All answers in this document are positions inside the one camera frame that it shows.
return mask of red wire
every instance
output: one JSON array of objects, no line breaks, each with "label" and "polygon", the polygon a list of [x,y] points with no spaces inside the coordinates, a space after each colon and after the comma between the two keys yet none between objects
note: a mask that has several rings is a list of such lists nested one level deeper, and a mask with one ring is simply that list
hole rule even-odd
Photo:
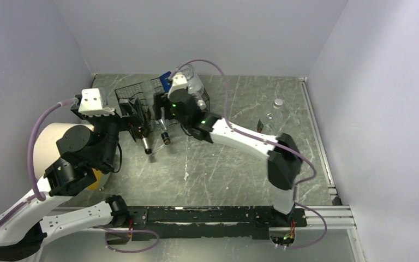
[{"label": "red wire", "polygon": [[[129,230],[131,230],[131,228],[133,228],[133,219],[132,219],[132,218],[130,218],[130,219],[129,219]],[[132,232],[130,232],[130,233],[128,234],[128,236],[129,236],[129,237],[132,237],[132,236],[133,236],[133,233],[132,233]]]},{"label": "red wire", "polygon": [[291,225],[292,225],[292,237],[295,236],[295,231],[296,231],[296,222],[294,220],[291,221]]}]

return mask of yellow object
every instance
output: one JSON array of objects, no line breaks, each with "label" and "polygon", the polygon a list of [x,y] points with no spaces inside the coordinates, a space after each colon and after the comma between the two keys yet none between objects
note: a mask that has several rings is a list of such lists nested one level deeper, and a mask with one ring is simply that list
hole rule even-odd
[{"label": "yellow object", "polygon": [[100,172],[97,169],[92,169],[92,171],[94,171],[94,175],[95,175],[95,178],[97,179],[97,181],[95,181],[92,185],[88,186],[87,189],[89,189],[89,190],[99,190],[100,179],[102,178],[102,176],[104,174],[102,174],[102,172]]}]

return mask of black metal bracket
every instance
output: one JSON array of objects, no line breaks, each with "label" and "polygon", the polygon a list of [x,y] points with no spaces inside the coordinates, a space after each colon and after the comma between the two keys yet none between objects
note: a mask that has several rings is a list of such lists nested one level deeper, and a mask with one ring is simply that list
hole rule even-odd
[{"label": "black metal bracket", "polygon": [[[272,206],[131,206],[128,210],[133,229],[153,230],[162,239],[244,236],[267,240],[271,227],[289,227],[292,220],[297,227],[307,225],[304,209],[297,208],[288,215]],[[129,222],[122,227],[129,227]],[[149,234],[133,234],[131,241],[153,238]]]},{"label": "black metal bracket", "polygon": [[111,215],[113,217],[111,224],[113,227],[119,227],[128,220],[130,217],[128,206],[120,195],[112,195],[108,197],[105,202],[107,202],[111,208]]},{"label": "black metal bracket", "polygon": [[44,177],[51,186],[51,196],[76,196],[96,181],[91,168],[75,168],[61,157],[45,170]]},{"label": "black metal bracket", "polygon": [[114,170],[120,131],[113,116],[100,119],[102,124],[95,125],[94,131],[83,125],[71,127],[56,144],[60,156],[74,167],[88,166],[107,174]]},{"label": "black metal bracket", "polygon": [[[296,152],[300,152],[293,138],[285,133],[277,137],[279,144],[286,146]],[[294,154],[275,147],[269,151],[267,159],[267,178],[269,182],[282,190],[291,190],[295,186],[295,178],[301,171],[303,160]]]}]

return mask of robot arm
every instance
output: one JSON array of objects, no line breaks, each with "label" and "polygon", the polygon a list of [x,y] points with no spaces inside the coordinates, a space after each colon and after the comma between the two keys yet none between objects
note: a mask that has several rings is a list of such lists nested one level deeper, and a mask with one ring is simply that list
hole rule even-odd
[{"label": "robot arm", "polygon": [[117,227],[129,218],[126,203],[115,195],[82,210],[47,216],[96,181],[93,168],[103,173],[114,169],[118,135],[128,130],[128,123],[126,118],[107,107],[101,97],[99,90],[83,90],[81,103],[72,107],[71,110],[88,120],[94,129],[74,126],[57,141],[61,157],[38,181],[46,200],[39,201],[30,191],[0,215],[1,261],[21,260],[59,237],[97,225]]},{"label": "robot arm", "polygon": [[195,99],[187,91],[187,81],[182,73],[177,73],[172,78],[172,85],[167,97],[172,103],[173,117],[194,138],[228,145],[266,161],[267,178],[274,190],[273,206],[283,214],[291,212],[294,208],[295,178],[300,173],[302,160],[290,152],[265,142],[275,142],[299,152],[290,135],[285,133],[278,137],[263,135],[231,123],[233,128],[256,136],[264,142],[234,132],[220,115],[200,110]]}]

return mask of beige cylinder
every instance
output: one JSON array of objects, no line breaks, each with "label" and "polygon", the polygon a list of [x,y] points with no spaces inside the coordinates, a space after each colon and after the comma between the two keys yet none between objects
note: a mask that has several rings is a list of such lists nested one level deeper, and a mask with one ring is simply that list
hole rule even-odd
[{"label": "beige cylinder", "polygon": [[[68,123],[52,123],[48,125],[39,135],[34,145],[34,173],[36,178],[39,179],[44,176],[44,171],[53,164],[59,157],[57,148],[57,140],[63,137],[65,132],[73,126],[78,124],[68,124]],[[89,129],[93,129],[93,126],[90,124],[85,124],[84,126]],[[97,178],[97,182],[89,186],[89,189],[95,190],[100,189],[106,182],[108,175],[103,175],[100,171],[94,171]]]}]

